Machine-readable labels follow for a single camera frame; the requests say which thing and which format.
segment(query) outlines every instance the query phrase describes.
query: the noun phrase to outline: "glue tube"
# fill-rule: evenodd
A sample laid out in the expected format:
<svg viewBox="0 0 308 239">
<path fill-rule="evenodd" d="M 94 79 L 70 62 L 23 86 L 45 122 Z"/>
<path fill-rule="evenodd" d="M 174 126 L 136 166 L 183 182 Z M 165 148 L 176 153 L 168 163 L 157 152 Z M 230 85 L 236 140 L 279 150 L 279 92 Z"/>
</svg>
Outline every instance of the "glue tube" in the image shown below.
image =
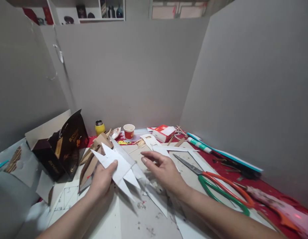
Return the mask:
<svg viewBox="0 0 308 239">
<path fill-rule="evenodd" d="M 195 145 L 197 148 L 200 148 L 202 151 L 206 152 L 206 153 L 211 153 L 211 149 L 208 148 L 207 146 L 203 145 L 201 142 L 198 142 L 197 140 L 188 137 L 188 139 L 186 140 L 187 142 Z"/>
</svg>

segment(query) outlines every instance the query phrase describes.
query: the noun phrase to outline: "yellow thermos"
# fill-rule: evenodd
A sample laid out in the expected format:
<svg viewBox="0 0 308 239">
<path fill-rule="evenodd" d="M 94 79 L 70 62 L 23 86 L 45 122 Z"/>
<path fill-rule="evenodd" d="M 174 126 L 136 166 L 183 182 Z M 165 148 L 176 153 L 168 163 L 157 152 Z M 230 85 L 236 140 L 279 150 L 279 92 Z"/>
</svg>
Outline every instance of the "yellow thermos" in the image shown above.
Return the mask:
<svg viewBox="0 0 308 239">
<path fill-rule="evenodd" d="M 99 136 L 101 133 L 105 133 L 105 125 L 101 120 L 95 122 L 96 135 Z"/>
</svg>

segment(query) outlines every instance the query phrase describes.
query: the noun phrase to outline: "right hand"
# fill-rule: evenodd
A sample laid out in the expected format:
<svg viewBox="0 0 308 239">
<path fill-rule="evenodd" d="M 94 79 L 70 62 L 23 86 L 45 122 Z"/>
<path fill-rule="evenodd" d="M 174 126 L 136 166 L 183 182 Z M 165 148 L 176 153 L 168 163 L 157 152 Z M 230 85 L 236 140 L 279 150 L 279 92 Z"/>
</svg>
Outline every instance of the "right hand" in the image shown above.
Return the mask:
<svg viewBox="0 0 308 239">
<path fill-rule="evenodd" d="M 155 151 L 143 151 L 141 154 L 144 155 L 142 162 L 159 183 L 178 199 L 187 200 L 191 188 L 181 177 L 172 159 Z"/>
</svg>

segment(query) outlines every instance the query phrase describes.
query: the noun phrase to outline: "white shelf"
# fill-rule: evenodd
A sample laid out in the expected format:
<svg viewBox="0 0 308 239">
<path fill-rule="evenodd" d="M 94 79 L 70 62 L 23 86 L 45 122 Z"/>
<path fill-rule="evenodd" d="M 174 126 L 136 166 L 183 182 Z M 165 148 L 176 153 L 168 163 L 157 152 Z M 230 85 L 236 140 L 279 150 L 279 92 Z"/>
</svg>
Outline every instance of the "white shelf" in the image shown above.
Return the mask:
<svg viewBox="0 0 308 239">
<path fill-rule="evenodd" d="M 89 21 L 100 21 L 100 22 L 106 22 L 106 21 L 124 21 L 124 18 L 79 18 L 80 22 L 89 22 Z"/>
<path fill-rule="evenodd" d="M 43 7 L 50 10 L 53 23 L 55 25 L 65 25 L 65 17 L 71 17 L 74 24 L 83 23 L 97 23 L 97 22 L 116 22 L 125 21 L 125 0 L 106 0 L 106 11 L 112 5 L 114 11 L 120 7 L 123 10 L 123 18 L 102 18 L 100 0 L 7 0 L 11 5 L 17 7 L 20 11 L 21 8 L 31 8 L 38 18 L 45 19 Z M 95 18 L 78 18 L 76 5 L 80 3 L 85 6 L 86 14 L 92 13 Z"/>
</svg>

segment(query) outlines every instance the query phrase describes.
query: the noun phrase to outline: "paper cup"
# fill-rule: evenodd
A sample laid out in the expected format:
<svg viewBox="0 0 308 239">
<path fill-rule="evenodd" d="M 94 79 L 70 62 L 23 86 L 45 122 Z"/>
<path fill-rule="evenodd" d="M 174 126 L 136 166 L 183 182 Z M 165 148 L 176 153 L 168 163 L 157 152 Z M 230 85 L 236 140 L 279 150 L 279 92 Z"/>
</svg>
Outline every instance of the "paper cup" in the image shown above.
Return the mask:
<svg viewBox="0 0 308 239">
<path fill-rule="evenodd" d="M 134 129 L 135 126 L 132 124 L 126 124 L 124 125 L 124 131 L 125 131 L 125 138 L 126 139 L 132 139 L 134 136 Z"/>
</svg>

